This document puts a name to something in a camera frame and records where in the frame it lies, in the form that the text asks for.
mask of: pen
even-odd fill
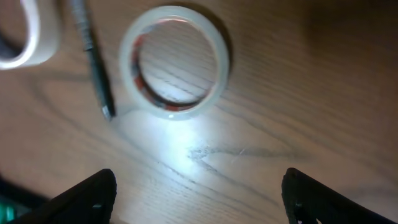
[[[90,61],[91,76],[100,107],[104,117],[110,121],[115,116],[111,87],[103,59],[93,37],[92,28],[90,27],[85,0],[71,0],[71,4],[76,25],[83,37],[84,50]]]

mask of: clear tape roll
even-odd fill
[[[54,0],[21,0],[27,21],[27,43],[14,58],[0,57],[0,70],[38,65],[58,49],[61,39],[60,18]]]
[[[139,68],[139,51],[145,35],[154,26],[167,21],[190,23],[203,33],[214,51],[217,62],[215,84],[203,99],[190,105],[179,106],[156,96]],[[160,118],[184,120],[202,113],[220,97],[228,81],[229,57],[220,32],[205,16],[185,7],[161,6],[145,12],[127,30],[120,48],[119,66],[130,97],[141,108]]]

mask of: wooden surface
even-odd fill
[[[0,1],[0,28],[23,42],[16,2]],[[287,223],[280,185],[296,167],[398,222],[397,1],[197,1],[223,21],[234,63],[217,104],[181,122],[137,108],[118,73],[131,22],[170,2],[90,3],[119,116],[108,123],[100,113],[62,1],[58,53],[0,72],[4,178],[54,197],[111,168],[115,223]],[[211,53],[194,38],[160,44],[175,34],[158,31],[146,43],[152,84],[163,79],[165,97],[197,99],[211,85]]]

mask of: masking tape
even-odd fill
[[[28,28],[27,43],[17,57],[0,57],[0,70],[38,65],[57,51],[61,32],[55,2],[21,0]]]
[[[213,49],[217,63],[215,84],[204,98],[188,105],[168,102],[154,93],[139,66],[139,51],[146,34],[168,21],[188,22],[202,32]],[[222,94],[229,73],[228,49],[217,28],[203,15],[185,7],[161,6],[145,12],[128,29],[120,48],[119,66],[130,97],[141,108],[161,118],[184,120],[202,113]]]

